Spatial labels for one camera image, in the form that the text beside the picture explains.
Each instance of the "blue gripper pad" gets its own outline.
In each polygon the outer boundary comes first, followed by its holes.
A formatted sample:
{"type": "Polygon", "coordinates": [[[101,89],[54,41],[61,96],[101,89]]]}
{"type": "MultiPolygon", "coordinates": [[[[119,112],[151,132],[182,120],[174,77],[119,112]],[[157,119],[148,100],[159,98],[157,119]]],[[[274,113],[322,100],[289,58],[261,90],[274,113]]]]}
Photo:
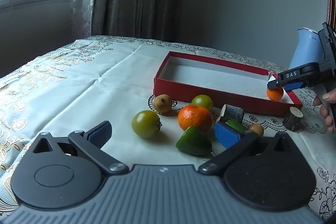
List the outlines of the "blue gripper pad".
{"type": "Polygon", "coordinates": [[[215,124],[215,137],[222,146],[229,149],[239,142],[244,134],[219,121],[215,124]]]}
{"type": "Polygon", "coordinates": [[[100,149],[111,138],[112,125],[109,121],[103,121],[91,130],[81,133],[81,135],[100,149]]]}
{"type": "Polygon", "coordinates": [[[291,90],[296,90],[296,89],[300,89],[304,86],[304,84],[302,82],[298,82],[298,83],[292,83],[292,84],[288,84],[288,85],[285,85],[283,87],[283,89],[285,91],[291,91],[291,90]]]}

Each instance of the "wall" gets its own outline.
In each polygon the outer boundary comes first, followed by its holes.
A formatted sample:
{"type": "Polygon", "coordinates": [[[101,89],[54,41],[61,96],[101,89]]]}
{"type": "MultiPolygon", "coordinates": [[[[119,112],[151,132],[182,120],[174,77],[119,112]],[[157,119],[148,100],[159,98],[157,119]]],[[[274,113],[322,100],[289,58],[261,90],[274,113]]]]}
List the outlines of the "wall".
{"type": "Polygon", "coordinates": [[[71,42],[70,0],[0,10],[0,77],[71,42]]]}
{"type": "Polygon", "coordinates": [[[179,42],[288,67],[297,29],[322,29],[327,1],[182,0],[179,42]]]}

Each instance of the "wooden block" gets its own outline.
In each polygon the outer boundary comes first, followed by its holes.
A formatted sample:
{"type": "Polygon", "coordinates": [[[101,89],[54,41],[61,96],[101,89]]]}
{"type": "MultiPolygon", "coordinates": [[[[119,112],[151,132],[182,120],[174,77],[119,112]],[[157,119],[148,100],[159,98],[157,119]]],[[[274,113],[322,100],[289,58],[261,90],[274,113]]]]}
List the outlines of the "wooden block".
{"type": "Polygon", "coordinates": [[[241,123],[243,121],[244,114],[245,111],[242,108],[225,104],[222,107],[222,110],[216,122],[225,122],[229,119],[237,119],[241,123]]]}
{"type": "Polygon", "coordinates": [[[286,114],[282,121],[285,128],[290,131],[298,131],[302,128],[301,119],[303,118],[302,112],[296,107],[290,107],[289,112],[286,114]]]}

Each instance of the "human hand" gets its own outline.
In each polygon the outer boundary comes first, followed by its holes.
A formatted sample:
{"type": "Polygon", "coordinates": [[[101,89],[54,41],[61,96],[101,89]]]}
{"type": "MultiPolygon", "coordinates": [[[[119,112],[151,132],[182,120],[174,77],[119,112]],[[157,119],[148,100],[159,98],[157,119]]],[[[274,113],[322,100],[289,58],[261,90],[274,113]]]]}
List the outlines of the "human hand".
{"type": "MultiPolygon", "coordinates": [[[[330,104],[335,104],[336,103],[336,88],[330,91],[329,93],[324,94],[322,96],[322,99],[330,104]]],[[[319,106],[321,104],[322,102],[320,98],[316,96],[314,99],[314,105],[319,106]]],[[[332,117],[332,114],[329,113],[329,109],[326,106],[321,105],[320,114],[324,118],[324,123],[327,126],[328,132],[333,132],[335,130],[334,125],[333,125],[333,117],[332,117]]]]}

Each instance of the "tangerine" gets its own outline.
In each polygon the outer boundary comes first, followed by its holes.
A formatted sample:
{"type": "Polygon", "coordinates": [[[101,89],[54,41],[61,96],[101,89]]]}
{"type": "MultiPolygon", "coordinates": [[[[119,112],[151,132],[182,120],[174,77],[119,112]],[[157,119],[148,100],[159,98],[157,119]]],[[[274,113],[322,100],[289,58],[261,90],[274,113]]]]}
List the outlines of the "tangerine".
{"type": "Polygon", "coordinates": [[[279,101],[284,95],[284,89],[282,87],[276,88],[275,90],[267,89],[267,96],[272,101],[279,101]]]}
{"type": "Polygon", "coordinates": [[[187,105],[182,108],[177,117],[179,126],[186,130],[193,126],[207,132],[212,126],[212,116],[209,110],[202,106],[187,105]]]}

